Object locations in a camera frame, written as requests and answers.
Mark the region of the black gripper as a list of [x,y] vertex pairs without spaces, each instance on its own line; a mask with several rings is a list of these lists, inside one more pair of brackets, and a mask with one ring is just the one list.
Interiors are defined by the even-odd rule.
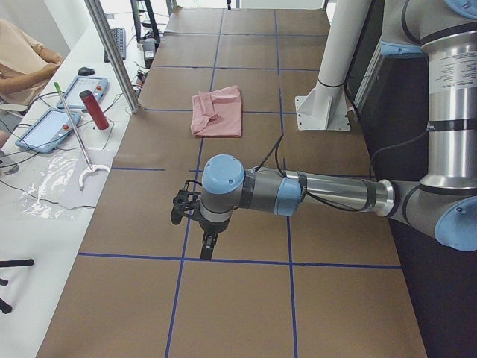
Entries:
[[202,260],[212,259],[214,247],[218,240],[218,234],[227,229],[229,222],[229,219],[222,222],[211,222],[208,220],[202,220],[200,222],[200,227],[203,230],[202,249],[200,253]]

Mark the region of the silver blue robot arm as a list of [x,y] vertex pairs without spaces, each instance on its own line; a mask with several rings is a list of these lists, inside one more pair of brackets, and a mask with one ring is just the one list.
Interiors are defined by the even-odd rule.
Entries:
[[429,62],[426,175],[371,181],[265,164],[246,169],[219,154],[206,162],[190,206],[203,230],[202,259],[212,258],[235,209],[291,216],[307,198],[395,219],[459,251],[476,249],[476,3],[386,1],[380,41],[385,56]]

